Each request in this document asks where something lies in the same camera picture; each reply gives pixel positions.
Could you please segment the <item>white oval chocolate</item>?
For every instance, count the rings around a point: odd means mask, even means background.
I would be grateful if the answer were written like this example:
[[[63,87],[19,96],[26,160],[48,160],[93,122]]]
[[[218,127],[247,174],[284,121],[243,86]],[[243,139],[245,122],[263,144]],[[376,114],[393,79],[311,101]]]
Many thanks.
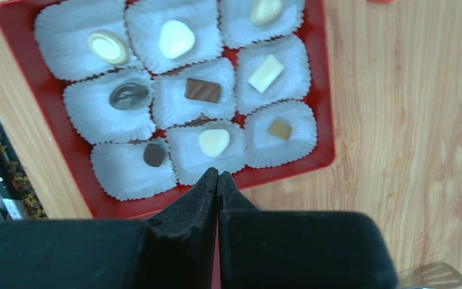
[[[90,51],[103,61],[119,66],[127,64],[130,53],[124,41],[108,30],[95,30],[87,37]]]

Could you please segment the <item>white teardrop chocolate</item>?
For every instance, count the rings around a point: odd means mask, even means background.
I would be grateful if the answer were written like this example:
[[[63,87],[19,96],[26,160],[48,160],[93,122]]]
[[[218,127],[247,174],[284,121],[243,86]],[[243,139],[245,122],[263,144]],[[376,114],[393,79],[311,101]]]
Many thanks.
[[[196,43],[192,29],[184,22],[168,20],[163,23],[159,48],[167,59],[175,59],[190,51]]]
[[[200,150],[208,157],[222,154],[230,143],[230,133],[226,129],[207,129],[200,133]]]

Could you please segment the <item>beige square chocolate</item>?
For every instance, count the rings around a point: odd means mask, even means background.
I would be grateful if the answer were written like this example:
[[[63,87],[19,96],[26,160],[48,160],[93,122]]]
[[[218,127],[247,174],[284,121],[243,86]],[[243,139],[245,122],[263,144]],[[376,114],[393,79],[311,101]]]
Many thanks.
[[[284,69],[284,65],[273,54],[269,54],[249,77],[248,83],[259,93],[264,93]]]

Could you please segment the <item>caramel cup chocolate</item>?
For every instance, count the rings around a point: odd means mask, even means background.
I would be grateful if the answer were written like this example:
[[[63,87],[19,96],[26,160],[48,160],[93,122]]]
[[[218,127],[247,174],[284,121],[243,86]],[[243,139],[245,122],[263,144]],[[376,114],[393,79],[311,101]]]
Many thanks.
[[[269,135],[275,136],[284,141],[289,141],[291,139],[292,127],[290,124],[276,119],[270,124],[267,132]]]

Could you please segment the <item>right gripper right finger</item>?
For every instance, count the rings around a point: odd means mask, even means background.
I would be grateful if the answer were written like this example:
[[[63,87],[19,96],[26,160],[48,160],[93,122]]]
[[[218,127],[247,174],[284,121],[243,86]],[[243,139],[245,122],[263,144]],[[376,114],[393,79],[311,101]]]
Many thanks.
[[[375,222],[349,211],[265,211],[229,172],[216,189],[222,288],[396,288]]]

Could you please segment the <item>dark round chocolate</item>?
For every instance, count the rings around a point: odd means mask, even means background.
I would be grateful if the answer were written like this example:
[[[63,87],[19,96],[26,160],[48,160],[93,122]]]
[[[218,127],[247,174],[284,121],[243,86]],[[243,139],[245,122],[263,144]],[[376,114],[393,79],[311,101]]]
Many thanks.
[[[158,143],[149,143],[143,153],[144,162],[150,167],[160,167],[164,163],[166,156],[165,149]]]

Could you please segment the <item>metal tongs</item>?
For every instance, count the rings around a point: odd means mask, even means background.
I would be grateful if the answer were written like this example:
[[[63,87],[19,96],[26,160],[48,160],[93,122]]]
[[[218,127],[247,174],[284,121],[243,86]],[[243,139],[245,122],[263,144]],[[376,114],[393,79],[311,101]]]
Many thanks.
[[[399,288],[458,288],[462,274],[448,263],[437,262],[419,267],[402,277]]]

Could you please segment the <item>white heart chocolate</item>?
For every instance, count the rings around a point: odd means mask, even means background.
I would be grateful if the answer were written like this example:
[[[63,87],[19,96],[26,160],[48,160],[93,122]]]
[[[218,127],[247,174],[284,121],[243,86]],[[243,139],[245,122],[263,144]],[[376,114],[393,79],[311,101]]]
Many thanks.
[[[252,5],[249,19],[254,26],[266,26],[274,22],[282,12],[281,0],[257,0]]]

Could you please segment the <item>brown square chocolate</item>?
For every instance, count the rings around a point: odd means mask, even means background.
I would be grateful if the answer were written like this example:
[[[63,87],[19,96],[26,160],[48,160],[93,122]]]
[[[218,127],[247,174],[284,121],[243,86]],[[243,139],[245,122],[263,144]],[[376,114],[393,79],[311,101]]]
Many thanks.
[[[221,85],[217,82],[188,78],[186,80],[184,96],[187,99],[219,103],[221,98]]]

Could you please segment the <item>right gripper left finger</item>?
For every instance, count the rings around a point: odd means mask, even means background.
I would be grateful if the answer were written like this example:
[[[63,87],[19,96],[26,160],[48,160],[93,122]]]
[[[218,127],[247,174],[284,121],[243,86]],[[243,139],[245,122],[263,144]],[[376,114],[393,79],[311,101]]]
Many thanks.
[[[0,288],[201,288],[209,284],[218,170],[148,219],[0,224]]]

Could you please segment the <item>dark oval chocolate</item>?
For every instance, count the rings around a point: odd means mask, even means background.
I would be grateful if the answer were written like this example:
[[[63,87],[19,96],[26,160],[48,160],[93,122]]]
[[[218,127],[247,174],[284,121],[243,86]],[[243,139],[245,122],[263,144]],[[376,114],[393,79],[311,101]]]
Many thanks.
[[[109,95],[108,102],[116,110],[132,110],[149,97],[149,89],[141,84],[128,82],[117,86]]]

